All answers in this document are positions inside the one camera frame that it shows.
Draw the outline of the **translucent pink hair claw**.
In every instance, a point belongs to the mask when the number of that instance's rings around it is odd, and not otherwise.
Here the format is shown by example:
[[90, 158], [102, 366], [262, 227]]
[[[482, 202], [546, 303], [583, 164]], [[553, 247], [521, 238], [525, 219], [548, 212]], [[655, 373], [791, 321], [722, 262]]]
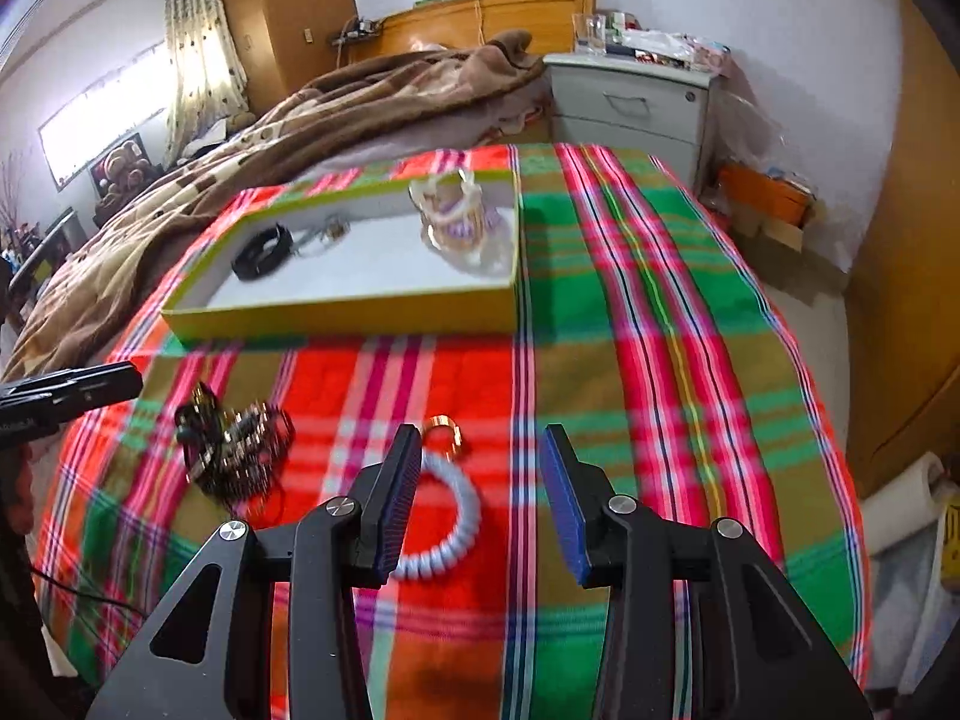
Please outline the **translucent pink hair claw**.
[[487, 237], [487, 207], [475, 172], [455, 171], [412, 179], [409, 199], [420, 215], [421, 237], [441, 254], [473, 254]]

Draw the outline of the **gold rhinestone hair clip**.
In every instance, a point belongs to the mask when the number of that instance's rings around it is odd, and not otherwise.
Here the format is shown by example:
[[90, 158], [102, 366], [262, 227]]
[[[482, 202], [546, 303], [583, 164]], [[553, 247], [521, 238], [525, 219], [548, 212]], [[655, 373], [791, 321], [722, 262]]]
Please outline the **gold rhinestone hair clip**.
[[263, 401], [241, 411], [224, 411], [220, 429], [220, 461], [224, 468], [256, 463], [271, 417], [270, 406]]

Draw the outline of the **white paper towel roll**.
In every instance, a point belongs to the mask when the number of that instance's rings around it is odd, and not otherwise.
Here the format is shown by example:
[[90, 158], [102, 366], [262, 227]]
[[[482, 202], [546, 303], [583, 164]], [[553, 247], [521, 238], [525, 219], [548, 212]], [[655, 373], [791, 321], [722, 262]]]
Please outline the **white paper towel roll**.
[[939, 514], [935, 485], [944, 477], [937, 455], [921, 455], [884, 488], [862, 502], [867, 550], [880, 553], [931, 525]]

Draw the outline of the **wooden door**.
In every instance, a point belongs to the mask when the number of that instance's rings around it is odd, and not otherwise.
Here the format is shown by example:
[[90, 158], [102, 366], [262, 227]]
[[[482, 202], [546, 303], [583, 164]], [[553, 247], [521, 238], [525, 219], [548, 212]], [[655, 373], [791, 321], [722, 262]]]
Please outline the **wooden door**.
[[926, 452], [958, 457], [958, 70], [913, 0], [900, 15], [895, 135], [846, 289], [862, 499]]

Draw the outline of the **red green plaid cloth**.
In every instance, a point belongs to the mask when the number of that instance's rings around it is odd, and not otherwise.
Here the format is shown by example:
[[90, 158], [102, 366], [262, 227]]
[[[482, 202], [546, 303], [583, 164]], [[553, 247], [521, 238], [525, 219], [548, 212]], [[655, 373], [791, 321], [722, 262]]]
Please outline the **red green plaid cloth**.
[[356, 599], [371, 704], [387, 718], [584, 718], [607, 598], [565, 566], [535, 442], [561, 424], [619, 493], [667, 518], [745, 525], [856, 678], [869, 582], [853, 482], [799, 343], [724, 231], [659, 161], [601, 146], [433, 151], [320, 179], [343, 190], [512, 169], [524, 240], [512, 337], [324, 338], [185, 348], [161, 305], [176, 260], [117, 341], [139, 400], [72, 424], [37, 534], [37, 601], [101, 681], [223, 520], [185, 479], [174, 411], [205, 382], [276, 401], [296, 440], [261, 527], [347, 491], [402, 422], [454, 419], [482, 522], [462, 561]]

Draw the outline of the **dotted window curtain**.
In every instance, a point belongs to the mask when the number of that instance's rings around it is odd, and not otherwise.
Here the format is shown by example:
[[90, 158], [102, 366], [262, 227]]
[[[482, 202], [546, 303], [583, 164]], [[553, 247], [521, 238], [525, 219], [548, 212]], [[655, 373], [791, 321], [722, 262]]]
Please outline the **dotted window curtain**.
[[171, 94], [163, 163], [172, 166], [194, 138], [247, 112], [249, 101], [223, 0], [164, 0], [164, 43]]

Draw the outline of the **yellow-green shallow cardboard box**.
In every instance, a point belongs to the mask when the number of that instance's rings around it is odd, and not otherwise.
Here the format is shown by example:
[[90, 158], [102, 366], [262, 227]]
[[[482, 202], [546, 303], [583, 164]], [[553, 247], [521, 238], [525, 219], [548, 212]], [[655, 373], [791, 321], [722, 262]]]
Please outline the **yellow-green shallow cardboard box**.
[[[490, 227], [473, 254], [423, 241], [409, 179], [322, 192], [241, 216], [190, 264], [161, 307], [184, 343], [320, 335], [489, 335], [517, 327], [519, 177], [475, 171]], [[257, 234], [306, 239], [274, 271], [233, 263]]]

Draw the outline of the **orange storage box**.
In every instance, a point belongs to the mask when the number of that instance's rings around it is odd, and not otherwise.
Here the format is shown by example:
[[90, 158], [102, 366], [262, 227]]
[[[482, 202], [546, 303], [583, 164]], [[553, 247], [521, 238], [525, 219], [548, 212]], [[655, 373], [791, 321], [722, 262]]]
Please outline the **orange storage box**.
[[718, 171], [718, 182], [732, 203], [797, 227], [804, 224], [814, 203], [809, 192], [739, 163], [724, 163]]

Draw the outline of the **wooden wardrobe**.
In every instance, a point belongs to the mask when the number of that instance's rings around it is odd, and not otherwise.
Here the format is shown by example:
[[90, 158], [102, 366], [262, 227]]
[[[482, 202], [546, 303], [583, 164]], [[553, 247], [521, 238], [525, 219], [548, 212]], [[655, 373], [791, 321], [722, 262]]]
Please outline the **wooden wardrobe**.
[[335, 68], [329, 44], [356, 15], [355, 0], [223, 0], [247, 75], [247, 98], [263, 114]]

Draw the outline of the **white bedside nightstand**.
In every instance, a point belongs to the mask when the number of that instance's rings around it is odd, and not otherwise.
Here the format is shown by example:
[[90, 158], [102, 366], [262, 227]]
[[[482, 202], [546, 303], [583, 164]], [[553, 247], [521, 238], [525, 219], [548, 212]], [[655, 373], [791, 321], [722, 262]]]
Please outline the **white bedside nightstand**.
[[550, 54], [545, 67], [557, 142], [640, 149], [700, 192], [715, 141], [714, 76], [607, 55]]

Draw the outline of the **brown patterned blanket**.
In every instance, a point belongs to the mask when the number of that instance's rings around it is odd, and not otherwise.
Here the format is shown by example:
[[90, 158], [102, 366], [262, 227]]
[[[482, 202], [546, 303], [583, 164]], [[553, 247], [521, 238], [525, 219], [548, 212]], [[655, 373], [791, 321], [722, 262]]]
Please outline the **brown patterned blanket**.
[[525, 29], [473, 49], [361, 60], [311, 80], [224, 145], [158, 179], [68, 255], [13, 345], [3, 380], [93, 358], [127, 327], [160, 278], [246, 188], [286, 184], [405, 128], [460, 124], [534, 89], [545, 62]]

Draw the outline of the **wooden bed headboard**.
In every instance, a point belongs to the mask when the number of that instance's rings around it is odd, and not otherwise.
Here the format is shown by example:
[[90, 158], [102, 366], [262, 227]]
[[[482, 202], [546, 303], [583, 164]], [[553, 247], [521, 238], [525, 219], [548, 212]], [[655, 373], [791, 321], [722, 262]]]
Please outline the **wooden bed headboard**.
[[590, 15], [597, 0], [438, 0], [382, 18], [374, 37], [345, 49], [348, 64], [379, 55], [427, 50], [430, 46], [471, 49], [496, 34], [525, 29], [532, 54], [571, 52], [574, 20]]

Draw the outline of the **clear glass cup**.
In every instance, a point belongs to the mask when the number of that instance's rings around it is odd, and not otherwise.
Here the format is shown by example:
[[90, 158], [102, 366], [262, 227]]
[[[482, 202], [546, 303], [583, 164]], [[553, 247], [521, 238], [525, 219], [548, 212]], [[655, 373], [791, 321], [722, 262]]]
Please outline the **clear glass cup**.
[[605, 54], [605, 18], [594, 13], [574, 13], [574, 52], [586, 55]]

